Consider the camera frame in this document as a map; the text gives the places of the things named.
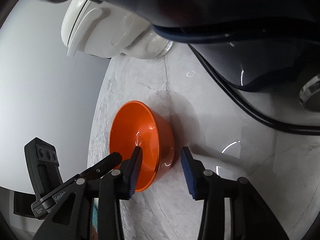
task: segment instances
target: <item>marble countertop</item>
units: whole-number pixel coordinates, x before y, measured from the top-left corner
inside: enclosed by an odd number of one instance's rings
[[[282,133],[255,121],[209,77],[187,45],[174,44],[158,60],[111,59],[94,114],[88,166],[109,154],[112,120],[130,100],[144,102],[169,122],[177,152],[189,146],[221,177],[247,177],[290,240],[309,229],[320,210],[320,137]],[[257,102],[253,95],[250,100]],[[147,190],[121,202],[125,239],[197,239],[202,206],[189,195],[177,161]],[[226,203],[225,239],[230,239],[228,212]]]

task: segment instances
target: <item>camera lens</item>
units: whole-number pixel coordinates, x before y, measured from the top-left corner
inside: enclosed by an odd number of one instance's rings
[[[49,150],[47,150],[46,153],[47,153],[47,157],[48,157],[49,161],[51,161],[51,152]]]
[[[42,148],[39,149],[39,154],[41,158],[44,158],[44,153]]]

